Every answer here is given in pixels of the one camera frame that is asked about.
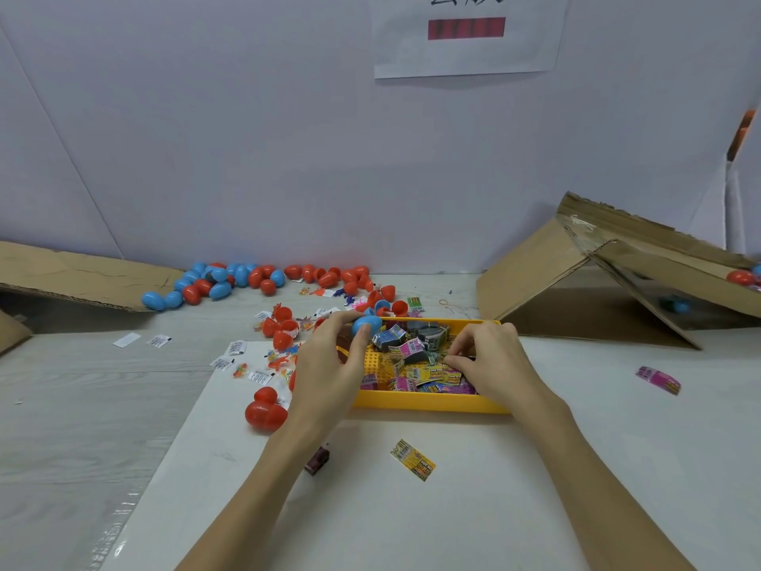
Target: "yellow plastic tray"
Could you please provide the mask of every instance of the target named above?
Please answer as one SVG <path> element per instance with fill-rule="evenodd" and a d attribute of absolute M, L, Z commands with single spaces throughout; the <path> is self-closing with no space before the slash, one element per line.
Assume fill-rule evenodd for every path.
<path fill-rule="evenodd" d="M 458 334 L 468 324 L 480 324 L 483 320 L 459 318 L 384 318 L 388 327 L 399 322 L 437 322 L 449 325 L 452 334 Z M 365 374 L 377 373 L 379 353 L 373 345 L 367 346 L 365 353 Z M 406 393 L 399 391 L 359 391 L 354 401 L 356 409 L 405 409 L 405 410 L 440 410 L 449 412 L 484 412 L 492 415 L 506 415 L 510 411 L 486 397 L 478 394 L 450 393 Z"/>

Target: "white paper sheet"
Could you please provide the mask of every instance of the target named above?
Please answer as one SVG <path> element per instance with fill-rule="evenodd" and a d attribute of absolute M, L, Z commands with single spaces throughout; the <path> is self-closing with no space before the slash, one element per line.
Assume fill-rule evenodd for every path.
<path fill-rule="evenodd" d="M 567 5 L 568 0 L 371 0 L 375 77 L 552 70 Z"/>

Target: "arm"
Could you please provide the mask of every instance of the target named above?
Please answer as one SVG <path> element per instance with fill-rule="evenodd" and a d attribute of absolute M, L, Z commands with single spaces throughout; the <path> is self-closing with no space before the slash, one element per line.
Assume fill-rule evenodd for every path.
<path fill-rule="evenodd" d="M 476 360 L 464 358 L 471 347 Z M 565 401 L 539 378 L 511 324 L 469 325 L 444 361 L 511 409 L 537 446 L 593 571 L 694 571 L 600 460 Z"/>
<path fill-rule="evenodd" d="M 272 528 L 304 465 L 352 405 L 365 369 L 370 327 L 352 341 L 348 361 L 336 351 L 339 333 L 361 316 L 334 313 L 298 352 L 298 380 L 289 417 L 270 436 L 241 488 L 175 571 L 260 569 Z"/>

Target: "cardboard box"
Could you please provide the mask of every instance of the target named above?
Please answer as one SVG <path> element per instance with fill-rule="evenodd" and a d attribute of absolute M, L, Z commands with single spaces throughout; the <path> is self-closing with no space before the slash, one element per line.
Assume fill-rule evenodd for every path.
<path fill-rule="evenodd" d="M 44 295 L 130 311 L 147 310 L 147 291 L 164 294 L 183 271 L 129 260 L 92 257 L 0 242 L 0 290 Z M 0 311 L 0 354 L 31 331 Z"/>
<path fill-rule="evenodd" d="M 601 268 L 614 284 L 553 287 L 584 265 Z M 699 349 L 633 273 L 761 316 L 761 292 L 725 279 L 753 265 L 748 257 L 568 192 L 552 220 L 479 277 L 476 293 L 483 318 L 510 322 L 520 334 Z"/>

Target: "red printed bar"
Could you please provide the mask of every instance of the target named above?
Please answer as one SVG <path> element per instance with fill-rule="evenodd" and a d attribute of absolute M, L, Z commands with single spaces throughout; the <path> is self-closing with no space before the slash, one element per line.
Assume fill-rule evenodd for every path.
<path fill-rule="evenodd" d="M 506 18 L 430 19 L 429 40 L 504 38 Z"/>

